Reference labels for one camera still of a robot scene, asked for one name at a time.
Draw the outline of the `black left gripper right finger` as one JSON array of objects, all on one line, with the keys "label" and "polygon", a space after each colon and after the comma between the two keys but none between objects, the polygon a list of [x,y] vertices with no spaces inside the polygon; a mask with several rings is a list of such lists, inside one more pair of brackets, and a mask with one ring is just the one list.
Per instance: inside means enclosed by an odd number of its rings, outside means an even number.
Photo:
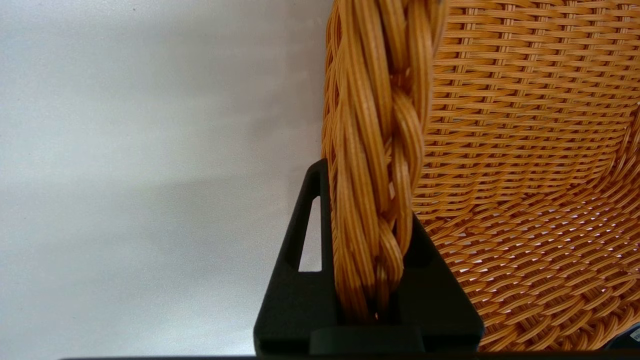
[{"label": "black left gripper right finger", "polygon": [[419,330],[427,352],[477,351],[485,324],[416,215],[403,265],[401,324]]}]

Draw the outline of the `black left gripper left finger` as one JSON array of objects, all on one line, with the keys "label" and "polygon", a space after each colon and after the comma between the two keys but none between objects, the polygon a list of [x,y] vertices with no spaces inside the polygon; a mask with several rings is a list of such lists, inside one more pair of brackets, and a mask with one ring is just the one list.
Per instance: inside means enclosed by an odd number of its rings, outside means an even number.
[{"label": "black left gripper left finger", "polygon": [[[300,271],[313,202],[320,201],[321,269]],[[329,166],[309,166],[253,328],[259,356],[375,357],[425,352],[410,325],[350,325],[335,289]]]}]

